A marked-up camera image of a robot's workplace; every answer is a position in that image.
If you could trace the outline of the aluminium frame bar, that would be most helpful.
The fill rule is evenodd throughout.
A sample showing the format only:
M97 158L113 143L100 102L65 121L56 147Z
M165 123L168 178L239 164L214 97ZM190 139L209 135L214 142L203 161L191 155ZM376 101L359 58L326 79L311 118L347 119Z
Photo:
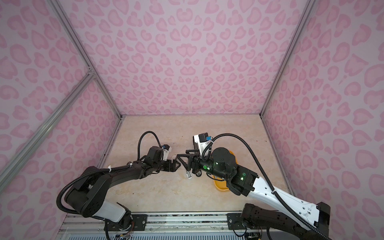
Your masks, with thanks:
M32 137L20 148L10 162L1 172L1 192L8 187L12 180L18 175L31 155L41 146L47 136L56 127L69 108L76 102L78 97L88 87L94 79L94 71L89 71L83 79L72 89L72 91L63 99L58 107L50 114L50 116L40 125L34 132Z

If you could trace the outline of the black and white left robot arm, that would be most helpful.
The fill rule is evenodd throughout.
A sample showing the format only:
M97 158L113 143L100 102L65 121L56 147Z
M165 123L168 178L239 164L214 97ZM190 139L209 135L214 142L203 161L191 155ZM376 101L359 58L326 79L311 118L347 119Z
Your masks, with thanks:
M128 181L144 179L160 172L175 172L181 166L190 169L181 158L169 160L168 145L153 146L148 153L125 166L99 169L87 168L80 177L68 183L58 194L57 207L69 214L81 215L104 221L105 225L116 224L120 230L131 230L131 211L119 203L106 199L108 191Z

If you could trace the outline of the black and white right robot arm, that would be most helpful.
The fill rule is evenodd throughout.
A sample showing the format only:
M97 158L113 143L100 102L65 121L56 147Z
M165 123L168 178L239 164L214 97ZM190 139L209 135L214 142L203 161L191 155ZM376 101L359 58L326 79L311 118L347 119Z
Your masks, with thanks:
M256 199L272 207L265 210L245 204L241 223L248 229L280 230L300 240L328 240L330 207L325 203L313 204L301 200L274 186L257 173L238 165L236 157L225 148L215 149L202 157L198 150L176 156L188 177L207 173L222 180L230 192L237 196Z

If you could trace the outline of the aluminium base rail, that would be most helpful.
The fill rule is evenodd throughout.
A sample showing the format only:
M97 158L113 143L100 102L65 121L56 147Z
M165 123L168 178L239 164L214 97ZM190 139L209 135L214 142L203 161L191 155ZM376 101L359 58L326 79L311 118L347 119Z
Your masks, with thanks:
M119 230L116 224L67 215L57 240L296 240L278 229L246 229L240 212L136 212L134 225Z

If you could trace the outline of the yellow plastic tray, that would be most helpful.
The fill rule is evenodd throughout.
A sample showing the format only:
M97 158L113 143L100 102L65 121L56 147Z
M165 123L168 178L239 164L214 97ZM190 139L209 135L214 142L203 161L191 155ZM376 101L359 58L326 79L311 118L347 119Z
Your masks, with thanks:
M216 181L215 186L218 191L228 192L230 189L227 183L237 173L236 157L230 150L220 147L213 151L212 160L212 175Z

